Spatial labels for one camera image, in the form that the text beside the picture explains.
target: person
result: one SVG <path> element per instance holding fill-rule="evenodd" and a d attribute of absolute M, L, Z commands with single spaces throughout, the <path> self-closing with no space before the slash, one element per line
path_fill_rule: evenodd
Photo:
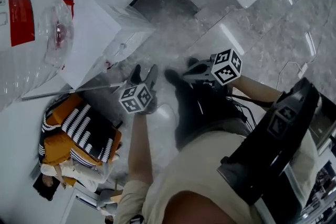
<path fill-rule="evenodd" d="M 59 165 L 51 166 L 48 164 L 41 165 L 41 173 L 43 174 L 42 181 L 47 187 L 53 184 L 52 177 L 56 177 L 63 188 L 66 188 L 67 183 L 64 177 L 74 178 L 82 183 L 89 191 L 95 192 L 99 184 L 104 184 L 110 175 L 113 168 L 113 162 L 119 158 L 117 154 L 113 157 L 111 163 L 103 163 L 102 166 L 97 166 L 96 169 L 85 167 L 72 158 L 62 162 Z"/>
<path fill-rule="evenodd" d="M 176 88 L 180 120 L 175 140 L 179 154 L 153 180 L 146 114 L 134 116 L 129 180 L 115 224 L 262 223 L 256 208 L 248 206 L 217 171 L 221 159 L 230 156 L 248 135 L 246 118 L 210 86 L 190 87 L 173 70 L 166 70 L 165 77 Z M 244 76 L 230 87 L 265 102 L 273 102 L 280 95 Z M 297 153 L 291 165 L 307 201 L 317 174 L 317 150 L 310 133 Z"/>
<path fill-rule="evenodd" d="M 105 189 L 97 200 L 97 209 L 105 216 L 106 224 L 113 224 L 118 208 L 118 204 L 111 199 L 113 194 L 114 190 Z"/>

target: gray marble floor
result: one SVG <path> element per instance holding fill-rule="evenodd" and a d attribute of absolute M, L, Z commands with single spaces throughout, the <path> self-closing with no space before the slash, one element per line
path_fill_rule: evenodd
<path fill-rule="evenodd" d="M 299 79 L 298 65 L 309 63 L 305 76 L 336 102 L 335 0 L 258 0 L 248 9 L 202 11 L 189 0 L 139 0 L 135 8 L 156 27 L 156 32 L 128 59 L 91 83 L 121 81 L 137 63 L 143 68 L 143 76 L 153 64 L 159 66 L 155 88 L 161 106 L 148 116 L 155 174 L 177 154 L 173 133 L 178 103 L 162 72 L 167 67 L 185 70 L 185 60 L 190 56 L 204 59 L 235 46 L 243 54 L 243 74 L 279 90 L 289 90 Z M 306 32 L 311 33 L 315 57 L 306 42 Z M 289 61 L 298 65 L 286 65 Z M 85 97 L 107 118 L 124 120 L 123 148 L 112 177 L 125 180 L 132 117 L 118 105 L 118 92 L 91 91 Z M 252 109 L 259 120 L 262 110 Z"/>

